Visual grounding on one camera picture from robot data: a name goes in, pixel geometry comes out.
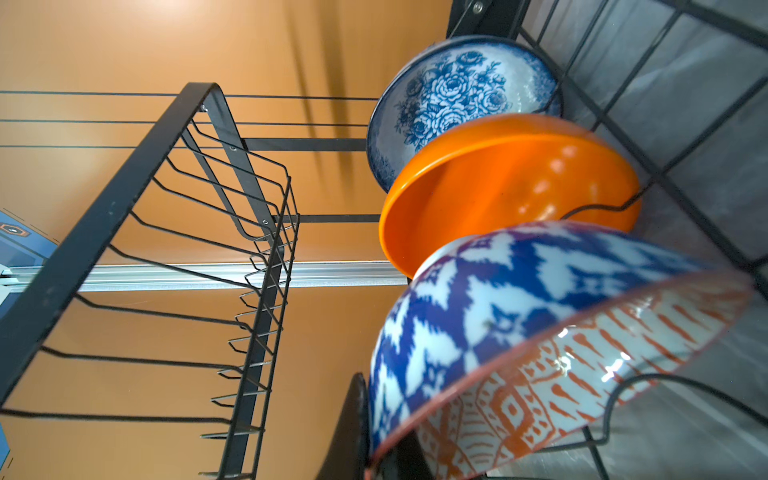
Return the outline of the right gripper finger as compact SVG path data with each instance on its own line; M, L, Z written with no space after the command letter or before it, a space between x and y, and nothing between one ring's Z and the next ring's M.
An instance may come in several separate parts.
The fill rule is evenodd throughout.
M317 480L363 480L369 454L369 398L362 373L352 376Z

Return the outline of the red geometric pattern bowl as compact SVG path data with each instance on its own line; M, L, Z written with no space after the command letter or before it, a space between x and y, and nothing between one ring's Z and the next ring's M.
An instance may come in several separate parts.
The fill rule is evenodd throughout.
M388 313L370 377L375 478L413 436L435 479L470 479L631 401L730 328L752 278L624 232L542 221L454 241Z

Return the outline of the orange plastic bowl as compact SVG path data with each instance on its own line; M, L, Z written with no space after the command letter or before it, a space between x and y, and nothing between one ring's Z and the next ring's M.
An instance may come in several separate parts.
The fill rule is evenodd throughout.
M571 121L540 114L472 120L442 134L401 170L378 235L407 277L444 245L523 223L572 220L629 232L641 203L634 168Z

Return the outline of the blue floral white bowl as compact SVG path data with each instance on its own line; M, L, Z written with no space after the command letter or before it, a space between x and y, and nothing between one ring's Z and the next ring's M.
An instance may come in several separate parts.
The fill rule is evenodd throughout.
M505 113L560 117L556 76L530 48L484 35L434 44L412 59L373 109L366 136L369 168L389 191L427 144L466 122Z

